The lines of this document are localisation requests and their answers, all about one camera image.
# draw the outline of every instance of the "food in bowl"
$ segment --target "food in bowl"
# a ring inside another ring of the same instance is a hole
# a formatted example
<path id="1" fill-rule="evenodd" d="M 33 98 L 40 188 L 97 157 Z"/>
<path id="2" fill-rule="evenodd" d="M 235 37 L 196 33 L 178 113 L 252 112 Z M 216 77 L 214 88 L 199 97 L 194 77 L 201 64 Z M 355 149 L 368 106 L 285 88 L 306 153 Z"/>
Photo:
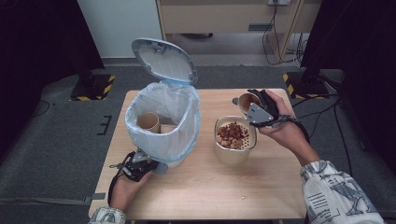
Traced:
<path id="1" fill-rule="evenodd" d="M 220 126 L 217 129 L 216 141 L 222 147 L 242 149 L 244 142 L 248 140 L 248 129 L 236 121 Z"/>

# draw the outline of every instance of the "wrist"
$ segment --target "wrist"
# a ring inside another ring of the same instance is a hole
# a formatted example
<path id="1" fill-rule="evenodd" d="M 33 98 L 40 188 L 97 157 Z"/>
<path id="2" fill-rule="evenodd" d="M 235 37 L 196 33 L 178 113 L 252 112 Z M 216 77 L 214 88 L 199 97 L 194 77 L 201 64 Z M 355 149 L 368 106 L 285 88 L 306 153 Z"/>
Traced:
<path id="1" fill-rule="evenodd" d="M 306 166 L 313 161 L 320 161 L 318 153 L 307 142 L 290 148 L 290 151 L 296 156 L 301 166 Z"/>

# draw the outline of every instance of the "white wall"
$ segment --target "white wall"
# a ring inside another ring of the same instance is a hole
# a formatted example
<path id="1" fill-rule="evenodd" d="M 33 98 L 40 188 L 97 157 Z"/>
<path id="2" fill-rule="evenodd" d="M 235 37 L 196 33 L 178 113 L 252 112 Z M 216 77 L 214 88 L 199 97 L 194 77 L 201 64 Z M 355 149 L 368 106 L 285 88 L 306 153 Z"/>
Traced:
<path id="1" fill-rule="evenodd" d="M 163 39 L 156 0 L 78 0 L 102 58 L 134 58 L 138 37 Z"/>

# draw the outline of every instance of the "cabinet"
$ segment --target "cabinet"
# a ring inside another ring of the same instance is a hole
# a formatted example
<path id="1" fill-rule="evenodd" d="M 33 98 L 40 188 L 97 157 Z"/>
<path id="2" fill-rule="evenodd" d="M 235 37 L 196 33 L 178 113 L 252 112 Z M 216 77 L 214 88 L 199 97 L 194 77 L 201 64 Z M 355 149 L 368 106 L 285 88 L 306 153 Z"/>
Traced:
<path id="1" fill-rule="evenodd" d="M 163 33 L 248 33 L 251 25 L 270 24 L 275 8 L 265 0 L 158 0 Z M 268 32 L 275 56 L 283 57 L 293 33 L 309 33 L 321 0 L 291 0 L 278 6 L 276 32 Z"/>

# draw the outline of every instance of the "sleeve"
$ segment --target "sleeve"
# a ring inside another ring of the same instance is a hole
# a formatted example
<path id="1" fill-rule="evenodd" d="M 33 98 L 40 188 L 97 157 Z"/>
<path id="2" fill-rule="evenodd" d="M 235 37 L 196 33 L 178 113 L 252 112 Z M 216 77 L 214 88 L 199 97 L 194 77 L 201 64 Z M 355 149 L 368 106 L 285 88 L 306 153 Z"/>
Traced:
<path id="1" fill-rule="evenodd" d="M 311 162 L 300 175 L 311 223 L 385 223 L 359 184 L 331 162 Z"/>
<path id="2" fill-rule="evenodd" d="M 89 224 L 124 224 L 126 220 L 125 214 L 115 208 L 100 207 L 93 213 Z"/>

